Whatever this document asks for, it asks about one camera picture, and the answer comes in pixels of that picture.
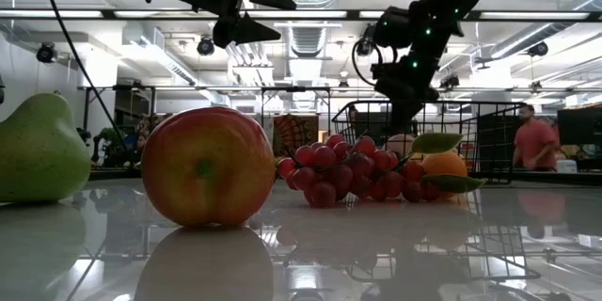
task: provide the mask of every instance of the ceiling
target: ceiling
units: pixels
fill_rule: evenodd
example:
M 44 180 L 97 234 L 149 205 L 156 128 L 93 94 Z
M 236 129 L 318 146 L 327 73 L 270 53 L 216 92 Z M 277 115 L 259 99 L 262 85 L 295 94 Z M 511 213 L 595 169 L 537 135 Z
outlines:
M 188 5 L 177 0 L 153 0 L 146 4 L 144 0 L 56 0 L 60 8 L 127 8 L 127 9 L 165 9 L 189 8 Z M 342 9 L 378 9 L 383 10 L 390 5 L 407 8 L 413 0 L 337 0 L 331 8 Z M 478 10 L 567 10 L 574 0 L 481 0 L 477 5 Z M 0 8 L 11 8 L 12 0 L 0 0 Z M 15 8 L 48 8 L 47 0 L 15 0 Z M 261 22 L 267 26 L 274 26 L 275 22 Z M 361 36 L 366 22 L 331 22 L 341 24 L 337 28 L 329 28 L 325 55 L 320 70 L 323 83 L 336 86 L 341 79 L 341 71 L 349 72 L 352 86 L 363 86 L 357 81 L 350 55 L 353 44 Z M 216 49 L 211 56 L 200 56 L 196 49 L 201 36 L 211 36 L 211 27 L 207 21 L 145 21 L 141 22 L 145 29 L 157 27 L 166 35 L 166 49 L 176 56 L 187 68 L 198 73 L 208 85 L 226 85 L 230 82 L 227 72 L 230 57 L 226 51 Z M 25 28 L 29 31 L 58 31 L 58 25 L 53 21 L 17 21 L 17 29 Z M 170 85 L 171 75 L 156 60 L 148 60 L 140 54 L 133 53 L 132 46 L 116 43 L 112 34 L 119 34 L 125 22 L 68 22 L 71 32 L 84 32 L 114 48 L 122 57 L 136 64 L 132 67 L 120 68 L 119 76 L 137 77 L 148 84 Z M 470 63 L 467 55 L 470 52 L 475 56 L 480 54 L 480 49 L 495 45 L 512 37 L 521 30 L 529 27 L 529 23 L 462 23 L 465 32 L 463 38 L 452 37 L 448 53 L 442 57 L 440 65 L 453 61 L 452 67 L 446 72 L 436 76 L 436 81 L 445 74 L 458 74 L 461 86 L 469 87 L 471 78 L 478 72 L 474 71 L 474 63 Z M 558 74 L 559 71 L 570 69 L 575 65 L 601 56 L 600 42 L 597 34 L 602 33 L 602 24 L 577 24 L 573 27 L 549 38 L 549 54 L 545 57 L 535 57 L 531 60 L 526 55 L 513 55 L 501 61 L 490 63 L 487 66 L 493 69 L 510 70 L 512 86 L 527 86 L 533 79 L 545 77 L 548 74 Z M 286 39 L 265 42 L 261 45 L 274 67 L 273 77 L 276 81 L 285 78 L 290 80 L 290 63 Z M 359 69 L 370 75 L 369 68 L 374 57 L 360 59 Z M 550 87 L 578 86 L 600 77 L 602 79 L 602 66 L 591 67 L 587 71 L 575 71 L 565 77 L 550 82 Z

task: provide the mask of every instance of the orange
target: orange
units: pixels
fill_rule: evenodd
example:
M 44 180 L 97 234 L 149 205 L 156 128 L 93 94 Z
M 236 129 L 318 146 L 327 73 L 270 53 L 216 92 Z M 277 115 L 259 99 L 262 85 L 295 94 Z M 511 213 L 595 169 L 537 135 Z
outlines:
M 466 163 L 454 152 L 428 155 L 422 161 L 422 167 L 426 174 L 468 175 Z

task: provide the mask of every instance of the person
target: person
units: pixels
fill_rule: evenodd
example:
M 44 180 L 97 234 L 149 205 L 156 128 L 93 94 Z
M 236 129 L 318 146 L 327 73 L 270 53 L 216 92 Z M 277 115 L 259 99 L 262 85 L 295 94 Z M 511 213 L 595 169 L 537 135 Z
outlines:
M 559 147 L 556 133 L 550 125 L 535 118 L 532 105 L 521 107 L 519 117 L 523 125 L 516 133 L 514 165 L 522 163 L 529 170 L 555 171 L 555 152 Z

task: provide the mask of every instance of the wall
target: wall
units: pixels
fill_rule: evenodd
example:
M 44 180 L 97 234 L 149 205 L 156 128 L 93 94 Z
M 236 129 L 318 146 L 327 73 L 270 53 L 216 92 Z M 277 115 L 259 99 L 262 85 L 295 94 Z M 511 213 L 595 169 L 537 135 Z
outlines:
M 27 98 L 58 90 L 69 102 L 75 125 L 80 127 L 84 116 L 84 92 L 77 90 L 79 72 L 71 70 L 68 73 L 67 67 L 59 64 L 40 64 L 34 53 L 16 45 L 11 48 L 8 39 L 0 34 L 0 74 L 6 86 L 5 102 L 0 105 L 0 121 L 10 116 Z

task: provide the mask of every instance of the metal basket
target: metal basket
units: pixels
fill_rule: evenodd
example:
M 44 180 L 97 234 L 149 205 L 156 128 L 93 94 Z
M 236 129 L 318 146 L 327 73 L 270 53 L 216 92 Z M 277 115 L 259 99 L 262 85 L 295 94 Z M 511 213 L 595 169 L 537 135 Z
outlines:
M 512 180 L 514 139 L 519 127 L 518 108 L 523 103 L 437 101 L 422 104 L 414 119 L 393 131 L 391 102 L 348 103 L 332 119 L 336 133 L 353 144 L 363 135 L 376 146 L 390 147 L 388 140 L 398 134 L 457 133 L 463 136 L 457 151 L 466 161 L 471 177 L 488 183 L 508 184 Z

